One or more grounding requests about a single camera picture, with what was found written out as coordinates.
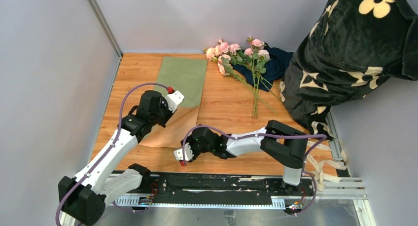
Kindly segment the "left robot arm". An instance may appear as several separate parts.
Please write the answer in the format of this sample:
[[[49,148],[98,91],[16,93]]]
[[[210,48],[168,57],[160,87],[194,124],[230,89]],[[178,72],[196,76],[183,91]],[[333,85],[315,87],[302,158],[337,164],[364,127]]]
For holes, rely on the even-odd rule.
[[[179,91],[167,88],[162,96],[147,90],[138,105],[126,116],[121,115],[114,134],[102,150],[72,178],[64,176],[59,184],[59,226],[92,226],[99,221],[106,207],[130,190],[147,192],[151,187],[150,171],[139,164],[131,165],[118,177],[109,180],[120,161],[155,125],[165,127],[184,100]]]

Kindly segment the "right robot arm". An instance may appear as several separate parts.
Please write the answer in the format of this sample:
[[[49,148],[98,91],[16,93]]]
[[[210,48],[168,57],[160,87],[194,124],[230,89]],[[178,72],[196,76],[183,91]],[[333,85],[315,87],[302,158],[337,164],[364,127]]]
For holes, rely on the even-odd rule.
[[[211,126],[198,125],[181,140],[174,156],[182,165],[193,162],[202,153],[221,159],[235,158],[246,153],[263,151],[283,165],[281,188],[294,195],[301,189],[308,136],[276,120],[244,134],[227,134]]]

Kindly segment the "fake rose stem four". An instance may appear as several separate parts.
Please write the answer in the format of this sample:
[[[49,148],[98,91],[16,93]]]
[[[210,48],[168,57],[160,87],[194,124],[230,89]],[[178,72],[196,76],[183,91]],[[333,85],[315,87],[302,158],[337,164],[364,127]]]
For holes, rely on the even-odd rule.
[[[224,63],[236,64],[244,62],[246,56],[244,50],[238,43],[229,44],[226,41],[220,39],[215,47],[204,48],[203,53],[209,61],[217,62],[219,67],[222,67]]]

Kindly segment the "wrapping paper sheet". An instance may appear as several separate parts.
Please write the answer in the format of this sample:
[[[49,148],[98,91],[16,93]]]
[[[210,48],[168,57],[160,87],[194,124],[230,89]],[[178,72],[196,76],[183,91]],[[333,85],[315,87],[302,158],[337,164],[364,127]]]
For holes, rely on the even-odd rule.
[[[151,148],[179,148],[185,134],[197,124],[203,87],[206,77],[207,60],[164,57],[156,82],[171,86],[174,94],[167,94],[162,87],[154,90],[162,93],[177,110],[163,128],[156,125],[140,142]]]

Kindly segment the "fake rose stem two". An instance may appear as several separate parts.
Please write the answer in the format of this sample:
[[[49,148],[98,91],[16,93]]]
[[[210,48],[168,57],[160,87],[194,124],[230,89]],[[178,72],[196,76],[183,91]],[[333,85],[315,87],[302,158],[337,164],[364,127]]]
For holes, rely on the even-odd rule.
[[[266,72],[265,65],[270,61],[270,54],[265,49],[256,47],[247,48],[244,51],[246,56],[245,66],[251,72],[253,87],[253,111],[252,118],[258,118],[259,84],[262,80],[262,74]]]

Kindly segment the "fake rose stem three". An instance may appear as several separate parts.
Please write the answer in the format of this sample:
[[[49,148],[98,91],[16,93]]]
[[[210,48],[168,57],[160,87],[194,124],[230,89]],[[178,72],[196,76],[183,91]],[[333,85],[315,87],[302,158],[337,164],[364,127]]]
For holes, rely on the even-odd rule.
[[[247,67],[251,71],[253,81],[253,110],[252,118],[258,118],[259,107],[261,102],[274,114],[278,114],[277,111],[272,108],[267,101],[260,97],[260,85],[267,88],[267,92],[271,91],[273,87],[272,81],[267,81],[262,75],[267,71],[265,65],[271,60],[269,52],[265,49],[265,43],[262,40],[248,37],[246,41],[249,44],[249,48],[244,51],[247,59]]]

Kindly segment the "fake rose stem one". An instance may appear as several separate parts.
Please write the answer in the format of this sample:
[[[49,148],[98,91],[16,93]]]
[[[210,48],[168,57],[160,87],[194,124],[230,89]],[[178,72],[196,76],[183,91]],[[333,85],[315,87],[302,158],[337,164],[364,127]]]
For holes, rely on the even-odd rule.
[[[259,104],[263,104],[274,114],[277,111],[261,97],[260,92],[271,92],[274,84],[273,78],[268,78],[266,65],[270,63],[269,56],[245,55],[245,54],[222,54],[213,57],[217,62],[222,76],[231,76],[241,82],[252,94],[252,118],[259,117]]]

